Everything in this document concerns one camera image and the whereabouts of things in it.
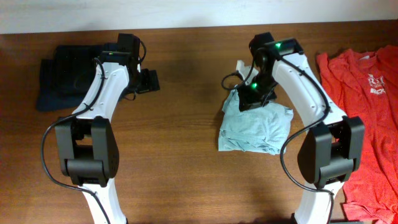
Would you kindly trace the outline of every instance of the white arm segment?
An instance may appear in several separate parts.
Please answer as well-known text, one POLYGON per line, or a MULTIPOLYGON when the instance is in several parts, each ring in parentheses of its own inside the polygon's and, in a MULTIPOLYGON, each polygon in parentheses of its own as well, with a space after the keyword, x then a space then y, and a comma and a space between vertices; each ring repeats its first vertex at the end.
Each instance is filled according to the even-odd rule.
MULTIPOLYGON (((326 95, 330 112, 326 119, 323 121, 325 124, 333 124, 343 120, 346 113, 337 107, 330 99, 322 86, 319 84, 315 75, 312 73, 308 65, 306 56, 300 54, 290 54, 284 57, 287 61, 298 66, 304 70, 313 80, 316 81, 318 86, 326 95)), ((291 66, 283 61, 275 61, 272 70, 272 76, 282 88, 286 91, 293 105, 295 106, 298 114, 300 115, 304 126, 312 124, 320 119, 325 110, 325 102, 323 101, 318 90, 314 87, 305 76, 300 76, 291 66)), ((324 189, 331 190, 335 195, 342 188, 344 183, 334 182, 326 184, 324 189)), ((307 187, 315 189, 313 184, 305 183, 307 187)), ((330 196, 327 193, 314 193, 304 190, 300 206, 295 212, 295 219, 298 224, 319 224, 326 223, 330 211, 330 196)))
MULTIPOLYGON (((111 224, 126 224, 126 217, 120 209, 118 195, 114 186, 114 178, 108 180, 106 187, 101 187, 99 184, 83 184, 82 188, 96 192, 106 214, 108 215, 111 224)), ((86 197, 88 206, 95 224, 107 224, 104 214, 102 213, 97 201, 88 193, 83 193, 86 197)))
MULTIPOLYGON (((109 122, 111 122, 113 111, 118 103, 120 95, 129 84, 129 73, 126 66, 119 65, 118 63, 105 62, 103 67, 106 79, 102 91, 99 94, 96 103, 91 107, 92 110, 77 116, 78 119, 94 119, 96 116, 101 116, 103 118, 108 118, 109 122)), ((88 105, 93 101, 98 88, 100 87, 100 83, 101 69, 100 66, 97 65, 93 83, 91 84, 84 100, 73 113, 85 109, 85 103, 88 105)))

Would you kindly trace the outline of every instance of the wooden table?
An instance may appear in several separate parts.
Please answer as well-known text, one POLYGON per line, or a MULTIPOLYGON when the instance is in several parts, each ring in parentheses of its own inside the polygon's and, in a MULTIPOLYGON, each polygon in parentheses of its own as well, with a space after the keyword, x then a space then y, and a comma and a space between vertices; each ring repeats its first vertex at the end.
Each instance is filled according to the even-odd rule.
MULTIPOLYGON (((39 159, 46 127, 72 112, 35 110, 40 60, 52 58, 57 45, 115 42, 119 32, 132 32, 148 48, 143 67, 157 70, 161 90, 123 100, 112 120, 121 155, 116 188, 130 223, 249 223, 289 218, 302 195, 278 156, 217 151, 228 95, 220 81, 238 59, 251 61, 249 41, 265 31, 275 39, 295 37, 316 73, 318 52, 396 44, 397 27, 397 21, 376 21, 0 35, 0 223, 92 223, 82 194, 51 183, 39 159)), ((277 102, 292 107, 281 87, 276 93, 277 102)), ((291 132, 301 127, 295 113, 291 132)), ((285 156, 301 182, 302 141, 285 156)), ((70 183, 60 172, 53 133, 45 156, 55 178, 70 183)), ((344 219, 342 202, 340 192, 334 219, 344 219)))

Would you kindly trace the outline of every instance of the white logo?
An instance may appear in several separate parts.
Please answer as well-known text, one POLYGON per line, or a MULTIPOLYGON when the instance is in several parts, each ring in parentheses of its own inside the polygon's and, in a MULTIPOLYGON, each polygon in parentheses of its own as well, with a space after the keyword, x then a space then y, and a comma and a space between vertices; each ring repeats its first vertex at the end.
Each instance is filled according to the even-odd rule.
POLYGON ((384 90, 384 80, 383 80, 383 76, 380 78, 375 78, 373 75, 368 74, 369 78, 369 85, 372 87, 371 88, 371 93, 376 94, 376 95, 380 95, 383 93, 386 93, 386 91, 384 90))

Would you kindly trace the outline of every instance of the table surface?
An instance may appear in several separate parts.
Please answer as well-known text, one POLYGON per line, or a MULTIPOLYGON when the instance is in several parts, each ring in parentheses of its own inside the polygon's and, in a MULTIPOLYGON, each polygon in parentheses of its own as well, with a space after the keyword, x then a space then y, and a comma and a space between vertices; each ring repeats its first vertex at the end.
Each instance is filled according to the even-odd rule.
MULTIPOLYGON (((111 30, 0 35, 0 223, 92 223, 79 192, 54 185, 40 164, 40 138, 70 110, 35 110, 42 58, 58 45, 115 42, 132 32, 147 46, 144 68, 156 69, 161 90, 122 100, 112 128, 121 156, 116 188, 130 223, 250 223, 289 218, 302 190, 284 174, 278 156, 218 152, 221 105, 228 92, 221 79, 238 59, 252 59, 248 43, 271 31, 295 37, 314 73, 315 56, 336 56, 396 44, 397 21, 279 24, 189 29, 111 30)), ((293 108, 283 89, 277 102, 293 108)), ((291 133, 302 127, 295 111, 291 133)), ((303 182, 297 153, 304 136, 287 148, 288 169, 303 182)), ((45 147, 54 177, 70 183, 59 168, 54 133, 45 147)), ((333 219, 344 220, 340 192, 333 219)))

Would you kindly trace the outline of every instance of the white backdrop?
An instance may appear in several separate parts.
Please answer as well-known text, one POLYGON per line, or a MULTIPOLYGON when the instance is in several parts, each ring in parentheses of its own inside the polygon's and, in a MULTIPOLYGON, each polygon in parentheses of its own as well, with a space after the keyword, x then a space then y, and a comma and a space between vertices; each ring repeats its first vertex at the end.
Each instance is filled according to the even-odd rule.
POLYGON ((397 19, 398 0, 0 0, 0 33, 397 19))

